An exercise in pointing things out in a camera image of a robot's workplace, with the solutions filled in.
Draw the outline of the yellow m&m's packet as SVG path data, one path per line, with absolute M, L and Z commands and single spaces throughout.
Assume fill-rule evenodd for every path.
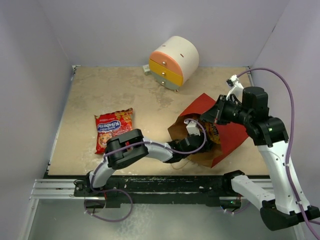
M 214 144 L 221 144 L 221 139 L 219 135 L 219 131 L 214 123 L 201 121 L 201 125 L 204 128 L 207 139 L 213 142 Z

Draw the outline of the red snack bag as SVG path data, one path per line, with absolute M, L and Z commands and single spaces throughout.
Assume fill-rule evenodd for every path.
M 105 152 L 109 139 L 133 129 L 133 113 L 133 108 L 128 108 L 94 116 L 97 131 L 96 155 L 101 155 Z

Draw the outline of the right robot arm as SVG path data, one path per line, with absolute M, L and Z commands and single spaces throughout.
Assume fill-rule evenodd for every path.
M 261 87 L 246 87 L 242 102 L 220 95 L 216 103 L 200 116 L 204 122 L 240 124 L 253 140 L 267 166 L 273 193 L 254 183 L 243 172 L 226 173 L 222 190 L 228 196 L 244 196 L 260 212 L 262 221 L 277 231 L 314 220 L 320 210 L 305 197 L 289 149 L 289 137 L 283 121 L 269 115 L 268 94 Z

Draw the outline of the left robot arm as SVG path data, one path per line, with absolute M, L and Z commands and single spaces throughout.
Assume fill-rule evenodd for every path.
M 160 143 L 143 136 L 140 129 L 134 129 L 109 139 L 99 165 L 88 172 L 84 180 L 77 179 L 73 184 L 78 189 L 83 187 L 91 196 L 98 196 L 116 170 L 127 168 L 144 157 L 172 164 L 190 155 L 207 153 L 213 145 L 204 131 L 189 134 L 182 140 Z

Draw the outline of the red brown paper bag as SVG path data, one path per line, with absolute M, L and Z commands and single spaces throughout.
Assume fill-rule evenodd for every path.
M 167 130 L 172 140 L 182 140 L 187 137 L 188 131 L 184 120 L 192 118 L 198 120 L 200 115 L 209 110 L 216 101 L 206 93 L 196 98 L 176 119 Z M 196 153 L 188 157 L 193 163 L 213 168 L 224 158 L 237 149 L 249 136 L 244 126 L 236 123 L 216 125 L 200 121 L 208 134 L 207 139 L 213 142 L 209 152 Z

